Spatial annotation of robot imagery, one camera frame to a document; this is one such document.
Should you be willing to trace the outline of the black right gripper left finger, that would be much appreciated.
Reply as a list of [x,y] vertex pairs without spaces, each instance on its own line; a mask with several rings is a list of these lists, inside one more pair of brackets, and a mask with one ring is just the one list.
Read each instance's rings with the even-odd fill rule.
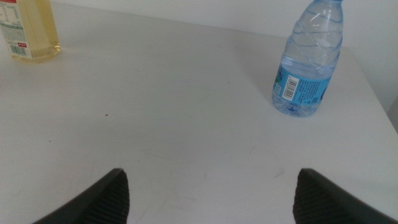
[[34,224],[126,224],[129,207],[128,178],[117,168]]

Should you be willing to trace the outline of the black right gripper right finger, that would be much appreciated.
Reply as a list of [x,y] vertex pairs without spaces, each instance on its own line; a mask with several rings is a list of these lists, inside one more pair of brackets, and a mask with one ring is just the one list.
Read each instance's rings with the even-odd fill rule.
[[301,169],[293,204],[296,223],[385,223],[393,219],[351,195],[314,169]]

